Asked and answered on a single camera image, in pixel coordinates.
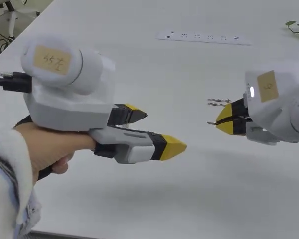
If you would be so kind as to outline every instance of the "screw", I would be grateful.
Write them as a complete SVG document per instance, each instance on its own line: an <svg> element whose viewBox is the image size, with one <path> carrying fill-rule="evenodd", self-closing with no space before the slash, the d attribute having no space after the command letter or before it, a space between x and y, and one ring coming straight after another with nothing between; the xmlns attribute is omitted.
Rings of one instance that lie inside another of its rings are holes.
<svg viewBox="0 0 299 239"><path fill-rule="evenodd" d="M208 103L209 106L223 106L225 107L225 104L218 104L218 103Z"/></svg>
<svg viewBox="0 0 299 239"><path fill-rule="evenodd" d="M224 103L230 103L230 102L231 102L230 99L222 100L222 99L209 98L209 99L207 99L207 100L208 100L208 101L214 101L214 102L224 102Z"/></svg>
<svg viewBox="0 0 299 239"><path fill-rule="evenodd" d="M1 77L5 77L5 78L13 78L13 73L12 72L2 72L0 74Z"/></svg>

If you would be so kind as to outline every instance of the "chair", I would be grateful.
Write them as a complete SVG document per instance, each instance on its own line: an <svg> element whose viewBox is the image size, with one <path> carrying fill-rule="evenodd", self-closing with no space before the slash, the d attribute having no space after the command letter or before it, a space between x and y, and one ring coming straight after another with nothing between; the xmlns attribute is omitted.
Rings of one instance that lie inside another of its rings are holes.
<svg viewBox="0 0 299 239"><path fill-rule="evenodd" d="M13 42L14 37L14 28L15 22L18 19L19 15L28 15L31 13L36 13L36 16L40 15L40 12L35 9L30 8L22 8L22 9L15 9L11 3L11 0L0 0L0 9L3 9L6 6L7 10L4 12L5 14L9 15L9 41Z"/></svg>

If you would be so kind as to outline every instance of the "hand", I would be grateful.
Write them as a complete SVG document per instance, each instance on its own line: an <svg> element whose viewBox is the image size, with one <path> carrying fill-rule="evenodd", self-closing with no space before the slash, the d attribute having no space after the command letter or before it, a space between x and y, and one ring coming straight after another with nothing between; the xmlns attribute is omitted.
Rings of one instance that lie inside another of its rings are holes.
<svg viewBox="0 0 299 239"><path fill-rule="evenodd" d="M95 148L95 141L86 134L45 130L33 123L21 124L14 130L22 134L28 146L33 184L38 179L39 171L53 165L55 173L64 173L73 152Z"/></svg>

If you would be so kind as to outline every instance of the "black connector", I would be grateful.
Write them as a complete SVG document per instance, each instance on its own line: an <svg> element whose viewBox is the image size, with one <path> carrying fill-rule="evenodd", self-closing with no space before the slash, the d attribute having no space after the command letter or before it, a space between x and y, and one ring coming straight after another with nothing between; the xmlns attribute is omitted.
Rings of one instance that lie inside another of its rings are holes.
<svg viewBox="0 0 299 239"><path fill-rule="evenodd" d="M0 86L5 91L31 93L32 77L26 73L13 72L2 73L3 78L0 78Z"/></svg>

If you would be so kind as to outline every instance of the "handle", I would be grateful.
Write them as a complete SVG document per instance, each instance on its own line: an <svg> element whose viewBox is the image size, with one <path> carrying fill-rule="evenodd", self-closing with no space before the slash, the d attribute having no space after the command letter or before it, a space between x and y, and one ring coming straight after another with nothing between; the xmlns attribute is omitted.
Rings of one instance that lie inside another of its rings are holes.
<svg viewBox="0 0 299 239"><path fill-rule="evenodd" d="M32 119L31 119L31 116L27 116L25 117L24 119L22 119L20 122L18 122L15 127L21 125L21 124L24 124L24 123L32 123ZM38 180L41 180L47 176L49 176L50 174L52 173L52 166L49 166L43 170L41 170L39 172L39 177L38 177Z"/></svg>

